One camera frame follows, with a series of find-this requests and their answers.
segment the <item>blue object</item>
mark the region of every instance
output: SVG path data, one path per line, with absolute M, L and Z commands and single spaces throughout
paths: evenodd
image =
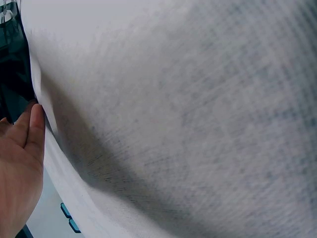
M 79 230 L 78 226 L 76 225 L 73 219 L 69 219 L 68 223 L 75 233 L 81 233 L 81 231 Z
M 60 204 L 60 208 L 63 211 L 65 217 L 71 218 L 71 215 L 70 215 L 69 211 L 67 210 L 67 208 L 63 202 Z

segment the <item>skin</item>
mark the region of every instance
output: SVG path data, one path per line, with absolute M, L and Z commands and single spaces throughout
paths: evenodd
M 15 237 L 40 199 L 44 139 L 44 112 L 35 102 L 14 125 L 0 121 L 0 238 Z

